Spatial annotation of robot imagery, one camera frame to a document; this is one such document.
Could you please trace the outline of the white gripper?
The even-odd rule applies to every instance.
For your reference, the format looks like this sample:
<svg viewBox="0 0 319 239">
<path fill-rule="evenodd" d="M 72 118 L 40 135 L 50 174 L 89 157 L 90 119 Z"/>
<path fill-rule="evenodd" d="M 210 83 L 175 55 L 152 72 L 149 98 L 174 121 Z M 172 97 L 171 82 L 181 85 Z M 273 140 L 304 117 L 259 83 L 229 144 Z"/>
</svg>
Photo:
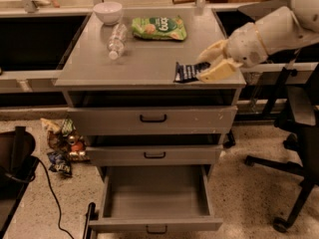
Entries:
<svg viewBox="0 0 319 239">
<path fill-rule="evenodd" d="M 216 66 L 210 66 L 200 72 L 197 78 L 204 83 L 224 80 L 231 77 L 242 65 L 245 68 L 251 68 L 264 62 L 267 58 L 268 54 L 256 25 L 247 23 L 233 31 L 227 41 L 217 41 L 198 55 L 196 59 L 198 63 L 222 60 Z"/>
</svg>

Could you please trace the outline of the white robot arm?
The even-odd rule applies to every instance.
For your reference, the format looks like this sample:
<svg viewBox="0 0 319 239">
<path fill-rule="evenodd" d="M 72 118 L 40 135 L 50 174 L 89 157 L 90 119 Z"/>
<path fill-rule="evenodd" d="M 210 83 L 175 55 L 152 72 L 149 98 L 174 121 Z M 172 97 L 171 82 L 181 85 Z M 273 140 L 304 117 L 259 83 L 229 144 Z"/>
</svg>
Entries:
<svg viewBox="0 0 319 239">
<path fill-rule="evenodd" d="M 209 67 L 196 74 L 205 83 L 223 80 L 239 68 L 251 68 L 284 50 L 319 42 L 319 0 L 290 0 L 254 23 L 237 28 L 226 40 L 211 44 L 197 57 Z"/>
</svg>

